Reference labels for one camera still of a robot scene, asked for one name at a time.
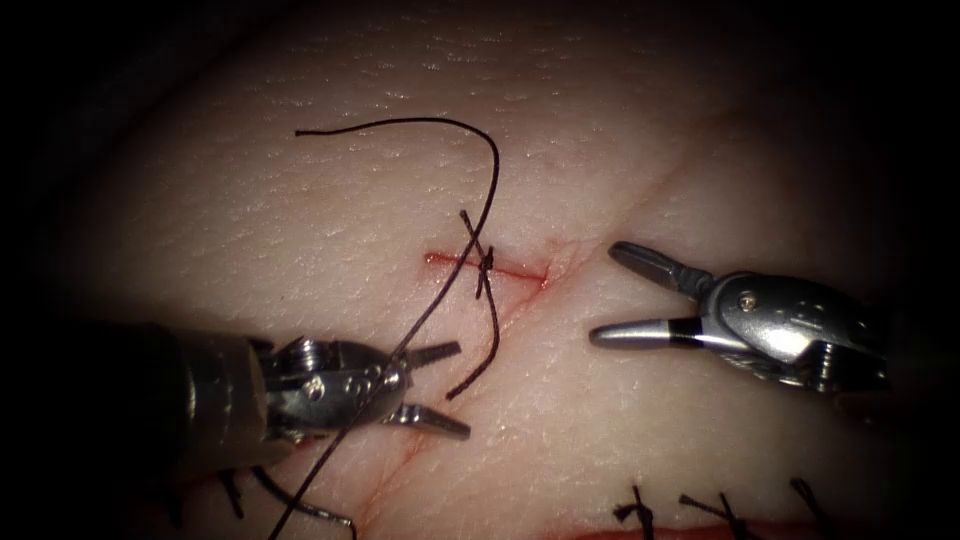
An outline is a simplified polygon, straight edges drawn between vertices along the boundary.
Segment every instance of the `skin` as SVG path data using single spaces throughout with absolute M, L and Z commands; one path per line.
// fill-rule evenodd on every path
M 610 260 L 616 240 L 865 301 L 889 301 L 903 278 L 888 256 L 904 242 L 894 198 L 844 110 L 762 27 L 713 22 L 657 8 L 298 8 L 125 137 L 37 264 L 90 316 L 389 351 L 452 268 L 430 255 L 463 249 L 457 212 L 479 216 L 490 154 L 436 125 L 293 130 L 468 122 L 502 153 L 481 237 L 495 247 L 502 342 L 446 402 L 492 339 L 468 266 L 413 342 L 458 340 L 463 354 L 417 371 L 407 400 L 473 436 L 358 430 L 308 501 L 353 517 L 363 538 L 552 538 L 636 529 L 611 515 L 633 484 L 658 527 L 721 524 L 677 503 L 686 493 L 720 506 L 720 491 L 739 517 L 811 522 L 787 484 L 800 476 L 831 516 L 882 528 L 900 502 L 902 439 L 709 352 L 587 342 L 600 324 L 694 312 Z M 270 470 L 293 491 L 322 448 Z M 244 521 L 206 482 L 185 491 L 184 530 L 149 505 L 135 530 L 263 538 L 281 505 L 245 473 L 238 484 Z M 301 537 L 348 535 L 295 516 L 283 538 Z

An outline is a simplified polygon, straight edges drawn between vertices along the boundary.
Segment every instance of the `red incision line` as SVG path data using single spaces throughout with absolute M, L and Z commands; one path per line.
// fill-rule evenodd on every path
M 453 265 L 453 264 L 456 264 L 457 257 L 451 256 L 446 253 L 437 253 L 435 251 L 431 251 L 426 253 L 423 256 L 423 260 L 427 264 Z M 474 268 L 476 268 L 477 265 L 478 265 L 478 262 L 476 259 L 467 259 L 467 263 L 465 266 L 473 266 Z M 546 285 L 547 285 L 546 273 L 531 274 L 528 272 L 518 272 L 514 270 L 507 270 L 500 267 L 499 262 L 494 262 L 494 267 L 492 270 L 490 270 L 490 273 L 495 275 L 505 276 L 508 278 L 532 281 L 536 283 L 537 286 L 541 289 L 546 288 Z
M 747 529 L 764 540 L 820 539 L 817 526 L 812 523 L 771 523 L 747 521 Z M 576 536 L 543 536 L 543 540 L 643 540 L 643 530 L 594 531 Z M 718 524 L 692 529 L 656 527 L 655 540 L 734 540 L 729 525 Z

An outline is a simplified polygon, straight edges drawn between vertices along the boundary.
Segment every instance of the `black suture thread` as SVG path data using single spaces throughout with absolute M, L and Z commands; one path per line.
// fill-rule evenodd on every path
M 613 509 L 613 516 L 617 518 L 617 521 L 623 523 L 630 514 L 636 512 L 637 518 L 640 519 L 643 540 L 654 540 L 653 510 L 650 510 L 643 504 L 643 501 L 640 499 L 640 488 L 636 485 L 633 486 L 633 499 L 635 501 L 633 504 L 617 505 L 616 508 Z
M 826 512 L 824 512 L 817 503 L 817 499 L 813 496 L 813 489 L 810 487 L 810 484 L 808 484 L 802 478 L 791 478 L 790 487 L 792 487 L 794 491 L 800 495 L 800 498 L 803 499 L 803 502 L 807 505 L 807 508 L 813 512 L 813 517 L 817 520 L 817 526 L 820 528 L 820 536 L 822 536 L 824 540 L 838 540 L 837 532 L 833 528 L 833 523 L 831 523 Z
M 237 519 L 243 519 L 243 505 L 240 504 L 240 490 L 237 489 L 237 483 L 234 481 L 236 469 L 224 469 L 217 471 L 217 478 L 227 492 L 227 498 L 230 499 L 230 506 L 233 507 L 233 513 Z
M 633 497 L 637 501 L 637 514 L 640 516 L 640 526 L 643 527 L 643 540 L 653 540 L 653 510 L 647 508 L 640 500 L 640 488 L 633 486 Z
M 730 532 L 733 534 L 734 540 L 746 540 L 747 537 L 747 524 L 737 519 L 736 514 L 733 513 L 733 509 L 730 508 L 730 503 L 727 502 L 727 496 L 720 492 L 720 502 L 723 504 L 723 515 L 727 520 L 727 523 L 730 524 Z
M 693 499 L 693 498 L 689 497 L 688 495 L 684 495 L 684 494 L 682 494 L 682 493 L 680 494 L 680 501 L 679 501 L 679 502 L 680 502 L 680 504 L 682 504 L 682 505 L 684 505 L 684 506 L 692 506 L 692 507 L 694 507 L 694 508 L 696 508 L 696 509 L 698 509 L 698 510 L 703 510 L 704 512 L 706 512 L 706 513 L 708 513 L 708 514 L 713 514 L 713 515 L 715 515 L 715 516 L 717 516 L 717 517 L 726 517 L 726 515 L 724 515 L 724 513 L 723 513 L 723 510 L 719 510 L 719 509 L 714 508 L 714 507 L 712 507 L 712 506 L 706 505 L 706 504 L 704 504 L 704 503 L 702 503 L 702 502 L 700 502 L 700 501 L 698 501 L 698 500 L 696 500 L 696 499 Z
M 477 265 L 479 269 L 479 276 L 477 278 L 476 296 L 477 299 L 480 298 L 481 288 L 487 293 L 487 304 L 490 306 L 490 318 L 493 324 L 493 343 L 490 346 L 490 352 L 487 353 L 487 357 L 484 358 L 483 362 L 480 362 L 480 365 L 478 365 L 470 373 L 470 375 L 463 380 L 463 382 L 447 392 L 447 401 L 453 400 L 453 398 L 462 394 L 464 390 L 470 388 L 470 385 L 472 385 L 481 375 L 483 375 L 483 372 L 490 367 L 490 364 L 493 363 L 493 359 L 497 356 L 497 350 L 500 348 L 500 318 L 497 315 L 497 305 L 493 301 L 493 290 L 490 288 L 489 274 L 489 271 L 493 268 L 493 246 L 490 246 L 490 249 L 484 253 L 483 248 L 480 246 L 480 240 L 477 238 L 478 232 L 473 229 L 473 225 L 470 223 L 470 216 L 467 215 L 465 210 L 460 211 L 460 218 L 463 219 L 464 224 L 467 226 L 467 232 L 470 233 L 470 238 L 473 239 L 477 253 L 480 255 L 480 264 Z
M 723 502 L 724 508 L 729 509 L 730 506 L 727 504 L 727 498 L 723 493 L 720 494 L 720 500 Z M 728 514 L 719 508 L 714 508 L 683 494 L 680 495 L 679 502 L 684 506 L 692 506 L 698 510 L 703 510 L 708 514 L 713 514 L 719 518 L 727 520 L 727 522 L 730 523 L 730 530 L 736 540 L 763 540 L 763 537 L 758 536 L 747 529 L 747 524 L 745 521 L 737 520 L 736 517 L 733 516 L 733 511 L 730 511 Z
M 339 135 L 342 133 L 350 133 L 353 131 L 359 131 L 363 129 L 369 129 L 379 126 L 386 126 L 391 124 L 410 124 L 410 123 L 434 123 L 434 124 L 446 124 L 461 129 L 465 129 L 474 135 L 477 135 L 483 139 L 487 145 L 490 146 L 490 151 L 493 153 L 493 172 L 491 174 L 490 180 L 490 189 L 487 191 L 487 198 L 483 204 L 483 210 L 480 212 L 480 219 L 477 221 L 477 228 L 474 231 L 474 234 L 471 236 L 470 241 L 464 247 L 463 251 L 460 253 L 460 258 L 457 259 L 457 264 L 453 267 L 453 271 L 450 272 L 450 276 L 447 278 L 447 281 L 443 284 L 443 287 L 440 288 L 440 291 L 434 297 L 433 301 L 430 302 L 430 305 L 424 310 L 423 314 L 420 315 L 420 318 L 414 322 L 413 326 L 407 332 L 407 334 L 400 340 L 396 348 L 390 354 L 390 362 L 387 365 L 388 369 L 385 369 L 384 372 L 389 372 L 389 368 L 393 367 L 398 361 L 400 355 L 406 350 L 407 345 L 410 344 L 410 341 L 416 336 L 417 332 L 420 330 L 420 327 L 427 321 L 430 315 L 437 309 L 437 306 L 440 305 L 440 302 L 447 296 L 447 293 L 450 291 L 450 288 L 453 286 L 453 282 L 457 279 L 457 276 L 460 274 L 460 270 L 463 268 L 464 263 L 467 262 L 467 256 L 470 254 L 470 250 L 473 248 L 474 243 L 477 241 L 477 238 L 480 236 L 480 232 L 483 230 L 484 224 L 487 222 L 487 216 L 490 215 L 490 207 L 493 205 L 493 196 L 497 192 L 497 181 L 500 178 L 500 150 L 497 148 L 497 143 L 493 141 L 489 135 L 483 131 L 475 128 L 469 124 L 459 122 L 457 120 L 451 120 L 449 118 L 437 118 L 437 117 L 413 117 L 413 118 L 391 118 L 387 120 L 378 120 L 376 122 L 368 122 L 366 124 L 359 124 L 356 126 L 350 126 L 341 129 L 335 130 L 297 130 L 294 132 L 294 135 L 300 137 L 302 135 Z M 383 388 L 383 378 L 378 379 L 370 392 L 367 393 L 366 397 L 361 401 L 360 407 L 358 408 L 356 414 L 350 422 L 347 423 L 347 427 L 340 430 L 339 433 L 330 441 L 330 445 L 327 446 L 323 454 L 314 464 L 313 468 L 310 469 L 310 472 L 307 473 L 307 476 L 304 478 L 303 483 L 300 485 L 300 489 L 294 494 L 293 498 L 290 499 L 290 502 L 287 504 L 287 507 L 284 509 L 283 514 L 280 516 L 280 519 L 277 520 L 277 524 L 274 526 L 273 531 L 271 531 L 269 540 L 276 540 L 280 535 L 280 531 L 283 530 L 284 525 L 286 525 L 287 520 L 290 519 L 290 515 L 293 514 L 294 507 L 297 503 L 303 499 L 303 495 L 307 492 L 307 489 L 310 487 L 310 484 L 313 483 L 314 478 L 320 473 L 320 469 L 323 468 L 324 464 L 330 459 L 330 456 L 333 455 L 334 450 L 340 446 L 340 443 L 343 442 L 343 439 L 346 438 L 347 434 L 353 429 L 354 425 L 357 423 L 357 420 L 362 416 L 366 411 L 367 407 L 377 396 L 380 390 Z
M 283 487 L 281 487 L 280 484 L 278 484 L 277 481 L 274 480 L 269 473 L 267 473 L 266 469 L 264 469 L 263 467 L 257 466 L 257 467 L 251 467 L 250 470 L 251 472 L 253 472 L 254 478 L 256 478 L 257 481 L 260 482 L 260 485 L 263 486 L 263 489 L 267 490 L 268 493 L 276 497 L 280 502 L 282 502 L 283 504 L 289 504 L 290 501 L 293 499 L 293 495 L 290 495 L 289 493 L 287 493 L 287 490 L 283 489 Z M 298 512 L 303 512 L 304 514 L 311 517 L 322 518 L 329 521 L 336 521 L 340 525 L 349 527 L 351 530 L 354 531 L 353 536 L 354 538 L 356 538 L 356 535 L 357 535 L 355 530 L 356 527 L 353 525 L 353 520 L 346 516 L 341 516 L 340 514 L 331 512 L 329 510 L 320 508 L 319 506 L 315 506 L 304 501 L 298 501 L 296 503 L 296 510 Z

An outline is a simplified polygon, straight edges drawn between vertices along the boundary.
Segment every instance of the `metal jaw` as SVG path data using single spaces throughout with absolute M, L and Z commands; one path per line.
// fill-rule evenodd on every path
M 698 303 L 699 317 L 595 328 L 611 349 L 706 348 L 754 375 L 824 393 L 889 389 L 882 320 L 829 287 L 738 272 L 720 279 L 643 246 L 617 242 L 617 262 Z
M 403 403 L 413 386 L 411 371 L 459 352 L 458 343 L 444 343 L 406 351 L 391 363 L 387 354 L 360 343 L 294 340 L 276 353 L 261 354 L 268 423 L 277 436 L 294 442 L 345 429 L 355 417 L 356 426 L 406 425 L 466 440 L 470 426 L 423 405 Z M 365 401 L 369 403 L 361 411 Z

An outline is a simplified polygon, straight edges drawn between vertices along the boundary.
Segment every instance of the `screw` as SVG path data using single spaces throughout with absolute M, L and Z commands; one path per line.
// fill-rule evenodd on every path
M 312 401 L 320 401 L 326 391 L 323 387 L 323 379 L 319 375 L 314 375 L 309 381 L 303 383 L 302 390 Z
M 753 293 L 743 293 L 738 303 L 742 311 L 749 313 L 757 307 L 757 297 Z

